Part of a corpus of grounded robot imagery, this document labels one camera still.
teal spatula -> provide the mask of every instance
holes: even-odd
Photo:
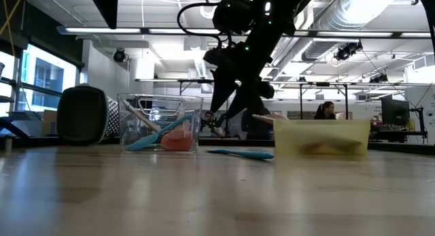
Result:
[[[236,155],[245,158],[260,159],[260,160],[274,158],[272,154],[266,152],[257,152],[257,151],[208,150],[208,152],[212,154],[229,154],[229,155]]]
[[[159,132],[148,135],[146,137],[142,137],[141,139],[137,140],[133,144],[127,146],[127,150],[139,151],[139,150],[142,150],[144,148],[147,148],[151,144],[155,143],[158,140],[158,138],[161,135],[163,135],[163,133],[165,133],[167,131],[172,131],[172,129],[174,129],[175,127],[178,127],[179,125],[183,124],[186,120],[189,120],[191,118],[192,118],[192,115],[188,114],[188,115],[184,116],[183,118],[180,118],[177,121],[171,123],[167,127],[161,129]]]

desk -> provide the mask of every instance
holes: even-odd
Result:
[[[201,150],[121,154],[118,145],[17,150],[0,158],[0,231],[433,235],[434,167],[430,157],[373,151],[265,162]]]
[[[388,140],[398,141],[404,143],[408,136],[411,135],[425,135],[421,131],[375,131],[370,133],[370,140]]]

computer monitor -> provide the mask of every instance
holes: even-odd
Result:
[[[383,97],[381,102],[383,124],[408,124],[409,103],[407,101],[399,101],[393,100],[391,97]]]

storage bin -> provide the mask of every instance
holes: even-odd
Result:
[[[274,120],[275,154],[367,153],[369,120]]]
[[[123,150],[197,150],[202,98],[126,93],[118,106]]]

ceiling light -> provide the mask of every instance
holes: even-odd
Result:
[[[315,42],[345,42],[345,43],[351,43],[360,42],[359,39],[341,39],[341,38],[313,38],[313,41]]]
[[[141,34],[141,29],[109,29],[109,28],[66,28],[67,33],[74,34],[120,34],[120,33],[136,33]]]
[[[204,33],[208,35],[217,35],[219,31],[217,29],[188,29],[193,33]],[[184,35],[185,33],[181,29],[149,29],[151,34],[168,34],[168,35]]]
[[[307,36],[308,31],[296,31],[293,36]]]
[[[165,80],[165,79],[136,79],[137,82],[178,82],[178,80]]]
[[[359,32],[359,31],[320,31],[317,36],[336,36],[336,37],[390,37],[393,33],[390,32]]]
[[[419,38],[430,38],[430,33],[412,33],[412,32],[408,32],[408,33],[402,33],[400,35],[401,37],[419,37]]]

